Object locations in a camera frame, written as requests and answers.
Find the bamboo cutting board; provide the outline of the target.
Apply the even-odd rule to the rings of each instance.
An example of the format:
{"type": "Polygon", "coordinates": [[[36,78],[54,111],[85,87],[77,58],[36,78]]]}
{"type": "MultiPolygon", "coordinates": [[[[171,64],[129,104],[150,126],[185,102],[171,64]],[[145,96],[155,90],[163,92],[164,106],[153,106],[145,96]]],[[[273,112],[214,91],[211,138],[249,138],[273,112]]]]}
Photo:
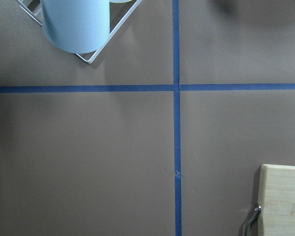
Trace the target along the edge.
{"type": "Polygon", "coordinates": [[[258,235],[295,236],[295,166],[263,164],[258,203],[258,235]]]}

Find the pale yellow cup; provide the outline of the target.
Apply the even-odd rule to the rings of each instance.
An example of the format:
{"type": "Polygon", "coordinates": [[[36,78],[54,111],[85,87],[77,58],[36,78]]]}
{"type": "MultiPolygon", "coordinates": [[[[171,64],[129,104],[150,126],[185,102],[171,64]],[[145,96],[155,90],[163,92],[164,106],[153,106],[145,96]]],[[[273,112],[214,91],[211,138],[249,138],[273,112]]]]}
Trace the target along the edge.
{"type": "Polygon", "coordinates": [[[126,3],[131,2],[132,0],[109,0],[111,3],[126,3]]]}

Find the light blue cup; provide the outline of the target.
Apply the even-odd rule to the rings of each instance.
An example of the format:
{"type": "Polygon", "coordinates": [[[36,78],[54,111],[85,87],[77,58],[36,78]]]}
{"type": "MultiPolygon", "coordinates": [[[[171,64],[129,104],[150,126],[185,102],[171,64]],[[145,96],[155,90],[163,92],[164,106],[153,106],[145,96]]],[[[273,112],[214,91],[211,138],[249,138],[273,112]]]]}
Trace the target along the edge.
{"type": "Polygon", "coordinates": [[[101,48],[110,34],[108,0],[42,0],[42,29],[57,48],[85,54],[101,48]]]}

